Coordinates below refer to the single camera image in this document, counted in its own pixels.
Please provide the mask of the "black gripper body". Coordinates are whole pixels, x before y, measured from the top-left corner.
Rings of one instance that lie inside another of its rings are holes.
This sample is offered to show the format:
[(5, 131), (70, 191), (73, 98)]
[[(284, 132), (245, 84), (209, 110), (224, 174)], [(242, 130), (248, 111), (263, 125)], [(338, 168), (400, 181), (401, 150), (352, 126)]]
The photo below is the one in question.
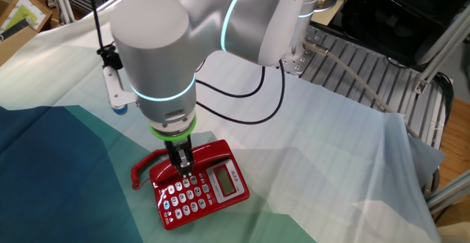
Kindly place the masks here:
[(183, 151), (184, 155), (192, 152), (192, 140), (190, 137), (177, 141), (165, 141), (164, 145), (169, 155), (178, 155), (180, 150)]

